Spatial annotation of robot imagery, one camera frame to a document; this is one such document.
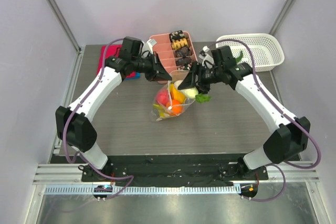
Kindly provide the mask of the white radish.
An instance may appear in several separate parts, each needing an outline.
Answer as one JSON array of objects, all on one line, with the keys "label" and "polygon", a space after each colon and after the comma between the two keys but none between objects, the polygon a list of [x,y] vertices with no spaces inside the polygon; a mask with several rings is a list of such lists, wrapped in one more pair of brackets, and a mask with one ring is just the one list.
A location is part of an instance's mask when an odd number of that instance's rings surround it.
[{"label": "white radish", "polygon": [[198,103],[205,103],[211,100],[211,96],[208,94],[201,94],[196,88],[187,88],[179,90],[182,80],[175,81],[173,87],[176,91],[183,94],[186,98],[194,100]]}]

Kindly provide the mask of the yellow bell pepper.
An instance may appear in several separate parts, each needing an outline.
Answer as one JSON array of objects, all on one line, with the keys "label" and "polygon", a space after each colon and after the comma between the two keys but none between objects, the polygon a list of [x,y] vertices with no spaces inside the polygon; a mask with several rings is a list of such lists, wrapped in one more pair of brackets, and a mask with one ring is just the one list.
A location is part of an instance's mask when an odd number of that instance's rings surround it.
[{"label": "yellow bell pepper", "polygon": [[170,90],[170,94],[173,100],[177,100],[180,103],[184,102],[186,96],[183,93],[181,93],[179,90],[177,90],[174,84],[172,83],[170,84],[169,90]]}]

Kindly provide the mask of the red apple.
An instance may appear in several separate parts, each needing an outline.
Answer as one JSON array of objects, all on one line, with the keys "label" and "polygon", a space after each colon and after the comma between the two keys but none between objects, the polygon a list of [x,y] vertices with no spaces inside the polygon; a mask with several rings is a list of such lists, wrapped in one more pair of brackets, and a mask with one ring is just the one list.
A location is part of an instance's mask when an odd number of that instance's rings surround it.
[{"label": "red apple", "polygon": [[168,102],[170,101],[170,93],[168,92],[167,89],[160,90],[157,93],[155,100],[158,104],[166,106]]}]

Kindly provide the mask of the clear polka dot zip bag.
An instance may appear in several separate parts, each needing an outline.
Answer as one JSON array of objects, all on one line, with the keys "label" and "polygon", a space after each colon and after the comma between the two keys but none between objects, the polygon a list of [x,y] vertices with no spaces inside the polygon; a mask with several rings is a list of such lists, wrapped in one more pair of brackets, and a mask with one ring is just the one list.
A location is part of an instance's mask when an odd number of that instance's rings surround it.
[{"label": "clear polka dot zip bag", "polygon": [[[174,84],[175,81],[178,81],[178,80],[184,80],[184,78],[187,76],[188,74],[188,71],[183,71],[183,70],[175,70],[175,71],[172,71],[171,72],[171,77],[172,77],[172,80],[171,81],[168,81],[167,84],[165,84],[160,90],[164,90],[164,89],[167,89],[168,92],[170,93],[170,90],[169,90],[169,86],[170,84]],[[182,106],[183,106],[183,112],[180,114],[180,115],[175,115],[172,113],[172,111],[170,110],[170,105],[172,103],[172,97],[171,97],[171,94],[170,94],[170,101],[168,102],[168,104],[166,106],[163,106],[163,105],[160,105],[167,113],[169,113],[171,116],[169,118],[173,118],[173,117],[176,117],[176,116],[180,116],[182,115],[186,110],[187,108],[193,104],[195,101],[194,100],[191,100],[191,99],[188,99],[188,98],[185,98],[184,102],[181,103]],[[151,114],[150,114],[150,117],[151,117],[151,120],[154,121],[154,122],[158,122],[158,121],[155,121],[154,120],[154,116],[152,114],[152,111],[151,111]]]}]

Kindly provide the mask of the orange fruit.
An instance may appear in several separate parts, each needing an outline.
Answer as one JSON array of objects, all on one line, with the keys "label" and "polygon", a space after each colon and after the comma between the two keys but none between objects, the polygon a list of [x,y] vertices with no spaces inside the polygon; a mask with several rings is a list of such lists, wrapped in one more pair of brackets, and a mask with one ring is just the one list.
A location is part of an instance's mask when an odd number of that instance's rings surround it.
[{"label": "orange fruit", "polygon": [[170,107],[170,110],[175,115],[180,115],[183,112],[183,106],[178,100],[173,99]]}]

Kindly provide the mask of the yellow banana bunch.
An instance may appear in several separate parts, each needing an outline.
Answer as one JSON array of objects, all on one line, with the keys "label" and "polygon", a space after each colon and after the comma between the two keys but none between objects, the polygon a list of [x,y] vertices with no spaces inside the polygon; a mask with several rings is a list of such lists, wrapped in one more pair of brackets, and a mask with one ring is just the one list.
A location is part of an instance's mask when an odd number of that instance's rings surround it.
[{"label": "yellow banana bunch", "polygon": [[153,104],[152,114],[155,121],[169,118],[171,115],[167,113],[159,104]]}]

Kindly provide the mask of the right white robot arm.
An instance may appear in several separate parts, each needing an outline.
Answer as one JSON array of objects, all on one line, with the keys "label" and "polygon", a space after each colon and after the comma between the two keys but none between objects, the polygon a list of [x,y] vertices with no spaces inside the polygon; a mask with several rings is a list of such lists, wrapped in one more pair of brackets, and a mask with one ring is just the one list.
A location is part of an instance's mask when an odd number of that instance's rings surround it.
[{"label": "right white robot arm", "polygon": [[261,147],[238,160],[239,177],[250,179],[256,169],[288,161],[303,152],[308,145],[304,132],[310,130],[309,120],[306,117],[298,118],[282,107],[268,90],[263,89],[249,64],[236,62],[230,46],[216,48],[211,54],[213,61],[193,63],[177,88],[196,88],[199,94],[207,94],[211,84],[227,84],[253,106],[271,132]]}]

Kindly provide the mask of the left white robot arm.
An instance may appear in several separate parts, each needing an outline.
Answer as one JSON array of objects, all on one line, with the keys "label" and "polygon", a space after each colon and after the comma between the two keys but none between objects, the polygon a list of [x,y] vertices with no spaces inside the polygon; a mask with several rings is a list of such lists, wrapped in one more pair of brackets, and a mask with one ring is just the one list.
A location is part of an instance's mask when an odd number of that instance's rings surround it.
[{"label": "left white robot arm", "polygon": [[64,148],[72,147],[94,167],[93,174],[105,182],[112,174],[107,155],[97,143],[92,120],[108,95],[133,72],[142,73],[147,81],[170,81],[159,55],[154,51],[155,39],[143,42],[133,37],[120,39],[117,56],[103,52],[101,68],[92,83],[73,103],[60,106],[55,113],[57,135]]}]

